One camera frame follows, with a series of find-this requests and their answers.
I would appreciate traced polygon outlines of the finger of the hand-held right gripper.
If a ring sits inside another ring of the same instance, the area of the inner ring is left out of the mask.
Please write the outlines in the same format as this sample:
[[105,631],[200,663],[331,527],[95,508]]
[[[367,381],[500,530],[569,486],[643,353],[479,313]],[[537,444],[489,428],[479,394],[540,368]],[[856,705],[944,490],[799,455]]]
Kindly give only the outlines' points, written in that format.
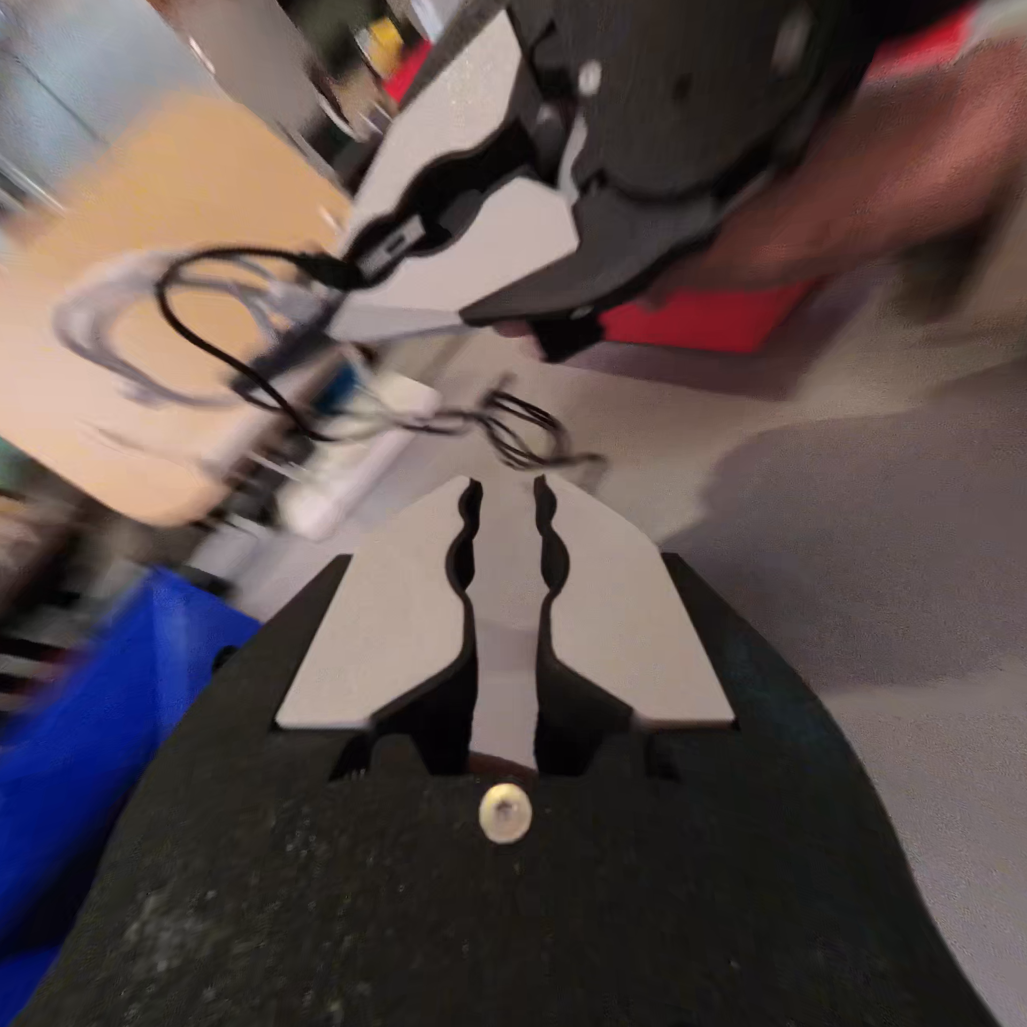
[[497,11],[392,121],[353,194],[345,250],[370,246],[414,213],[433,217],[480,175],[521,65],[509,15]]
[[461,311],[577,250],[562,193],[514,178],[453,242],[406,255],[378,286],[351,294],[329,325],[340,341],[380,343],[460,331]]

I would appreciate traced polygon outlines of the person's right hand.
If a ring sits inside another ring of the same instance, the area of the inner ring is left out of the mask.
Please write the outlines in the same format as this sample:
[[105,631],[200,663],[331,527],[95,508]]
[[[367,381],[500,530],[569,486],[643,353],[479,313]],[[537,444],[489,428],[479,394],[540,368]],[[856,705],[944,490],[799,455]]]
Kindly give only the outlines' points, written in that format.
[[1024,37],[857,96],[793,172],[735,210],[643,303],[843,274],[986,218],[1019,183],[1025,110]]

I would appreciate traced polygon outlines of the grey desk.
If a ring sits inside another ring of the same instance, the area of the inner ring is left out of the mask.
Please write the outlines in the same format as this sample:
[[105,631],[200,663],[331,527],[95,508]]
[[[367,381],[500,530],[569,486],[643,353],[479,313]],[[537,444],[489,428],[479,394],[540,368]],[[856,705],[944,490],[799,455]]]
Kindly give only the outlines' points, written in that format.
[[1025,253],[916,324],[887,269],[756,357],[606,344],[564,366],[484,333],[405,345],[469,404],[504,374],[604,454],[602,500],[683,556],[817,691],[931,914],[1025,1025]]

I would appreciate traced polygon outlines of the slim grey USB hub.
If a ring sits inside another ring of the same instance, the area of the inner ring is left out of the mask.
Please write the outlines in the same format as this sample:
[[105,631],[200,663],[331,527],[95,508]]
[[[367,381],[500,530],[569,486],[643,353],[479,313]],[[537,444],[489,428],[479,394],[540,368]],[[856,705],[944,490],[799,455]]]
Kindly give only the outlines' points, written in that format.
[[353,251],[352,263],[362,279],[371,282],[381,278],[400,263],[404,256],[425,237],[426,229],[418,214],[389,229],[377,241],[369,242],[359,252]]

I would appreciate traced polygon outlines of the wooden side table top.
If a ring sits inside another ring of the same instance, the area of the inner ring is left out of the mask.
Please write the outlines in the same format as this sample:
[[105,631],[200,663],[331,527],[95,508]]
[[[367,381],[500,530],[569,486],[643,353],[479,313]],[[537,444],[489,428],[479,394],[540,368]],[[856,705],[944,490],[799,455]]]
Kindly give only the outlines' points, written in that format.
[[151,300],[116,325],[118,352],[217,407],[137,403],[122,378],[58,342],[51,309],[129,251],[331,248],[349,201],[248,109],[187,93],[135,122],[63,200],[2,271],[2,439],[128,519],[199,520],[276,418],[235,396],[228,366],[179,338]]

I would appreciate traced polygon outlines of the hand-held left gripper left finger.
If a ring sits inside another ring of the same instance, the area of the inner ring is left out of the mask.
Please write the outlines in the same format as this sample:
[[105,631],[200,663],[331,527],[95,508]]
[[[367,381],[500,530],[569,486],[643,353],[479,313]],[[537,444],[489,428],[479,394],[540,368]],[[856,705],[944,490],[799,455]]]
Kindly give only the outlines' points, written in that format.
[[413,741],[427,771],[469,762],[479,661],[469,585],[482,486],[455,477],[368,534],[350,558],[275,715],[365,751]]

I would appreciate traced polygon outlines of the red plastic bin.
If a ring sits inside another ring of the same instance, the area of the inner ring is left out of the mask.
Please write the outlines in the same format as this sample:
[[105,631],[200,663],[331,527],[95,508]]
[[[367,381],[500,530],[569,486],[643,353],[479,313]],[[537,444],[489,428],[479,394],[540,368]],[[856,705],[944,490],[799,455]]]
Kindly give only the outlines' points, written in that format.
[[[931,27],[882,44],[863,85],[891,82],[952,62],[969,43],[979,7],[979,2],[961,2]],[[601,338],[698,352],[753,354],[825,283],[821,278],[759,292],[677,292],[656,307],[629,303],[601,315]]]

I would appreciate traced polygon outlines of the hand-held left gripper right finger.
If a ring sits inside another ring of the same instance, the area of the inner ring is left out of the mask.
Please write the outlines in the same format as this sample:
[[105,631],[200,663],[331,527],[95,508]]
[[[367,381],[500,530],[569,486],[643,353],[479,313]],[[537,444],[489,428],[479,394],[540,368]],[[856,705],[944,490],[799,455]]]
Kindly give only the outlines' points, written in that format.
[[546,594],[537,630],[534,760],[580,777],[609,738],[737,725],[658,545],[562,478],[534,481]]

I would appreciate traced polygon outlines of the blue plastic bin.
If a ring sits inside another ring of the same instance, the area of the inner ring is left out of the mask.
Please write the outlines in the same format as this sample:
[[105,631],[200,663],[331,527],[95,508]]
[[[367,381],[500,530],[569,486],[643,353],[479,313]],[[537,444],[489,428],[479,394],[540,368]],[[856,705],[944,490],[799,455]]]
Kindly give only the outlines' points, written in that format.
[[2,1025],[55,961],[157,749],[259,627],[220,597],[152,570],[2,729]]

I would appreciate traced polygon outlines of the black cable black plugs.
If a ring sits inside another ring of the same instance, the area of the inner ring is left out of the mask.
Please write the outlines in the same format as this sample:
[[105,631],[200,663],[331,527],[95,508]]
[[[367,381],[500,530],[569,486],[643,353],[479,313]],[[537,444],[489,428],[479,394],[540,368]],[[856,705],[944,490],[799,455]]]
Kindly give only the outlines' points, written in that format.
[[250,258],[270,260],[291,265],[302,278],[314,286],[327,288],[329,300],[314,318],[299,326],[300,335],[308,336],[315,329],[325,331],[342,301],[362,284],[362,275],[341,258],[312,251],[274,248],[207,248],[174,258],[153,287],[158,311],[165,324],[186,343],[216,362],[237,372],[265,400],[248,400],[248,404],[266,412],[281,415],[303,438],[325,444],[369,441],[387,430],[438,439],[464,438],[480,431],[494,456],[507,469],[518,472],[589,469],[603,476],[609,467],[608,458],[596,452],[575,451],[566,425],[536,404],[514,395],[506,387],[488,390],[470,409],[444,408],[432,415],[397,413],[380,404],[379,412],[358,416],[365,423],[360,432],[350,435],[330,435],[315,430],[312,424],[288,401],[271,382],[253,366],[230,355],[188,327],[173,310],[172,291],[185,288],[186,271],[196,264],[219,263],[240,265]]

